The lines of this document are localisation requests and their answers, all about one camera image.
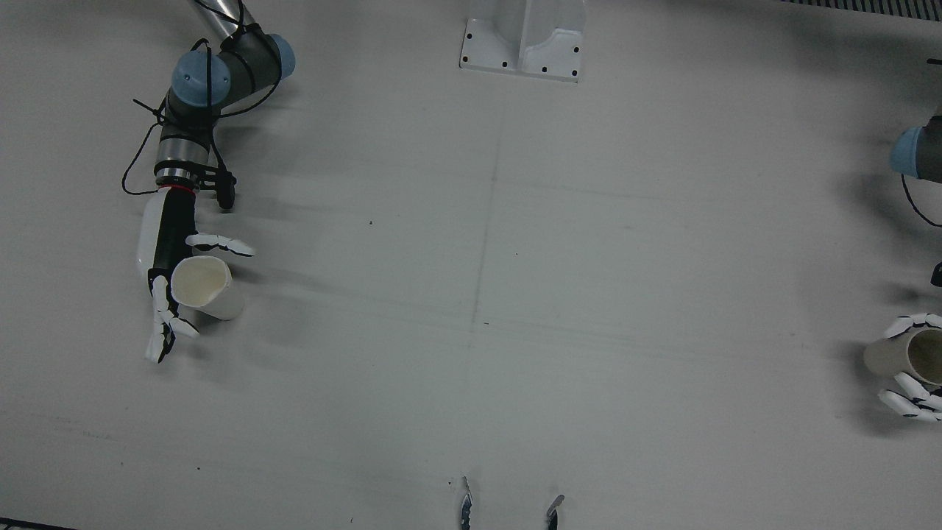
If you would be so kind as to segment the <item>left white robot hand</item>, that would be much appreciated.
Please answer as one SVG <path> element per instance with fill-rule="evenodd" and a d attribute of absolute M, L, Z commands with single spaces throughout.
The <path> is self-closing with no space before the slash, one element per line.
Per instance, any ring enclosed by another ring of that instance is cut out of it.
<path fill-rule="evenodd" d="M 892 339 L 901 336 L 912 329 L 939 330 L 941 317 L 932 313 L 918 313 L 898 316 L 888 328 L 882 332 L 882 338 Z M 940 423 L 940 389 L 928 390 L 925 384 L 918 382 L 915 377 L 905 372 L 898 372 L 893 379 L 902 390 L 900 395 L 890 389 L 883 389 L 877 397 L 892 412 L 899 416 L 926 423 Z"/>

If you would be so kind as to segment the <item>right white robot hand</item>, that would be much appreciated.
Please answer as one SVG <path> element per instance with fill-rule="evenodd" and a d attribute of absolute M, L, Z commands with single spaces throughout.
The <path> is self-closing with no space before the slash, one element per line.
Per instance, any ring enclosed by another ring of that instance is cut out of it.
<path fill-rule="evenodd" d="M 219 249 L 253 256 L 255 248 L 241 239 L 202 233 L 196 228 L 197 192 L 184 185 L 163 185 L 147 201 L 139 229 L 137 266 L 152 299 L 152 334 L 145 358 L 158 364 L 174 349 L 178 336 L 196 338 L 199 330 L 180 315 L 171 287 L 175 269 L 193 250 Z"/>

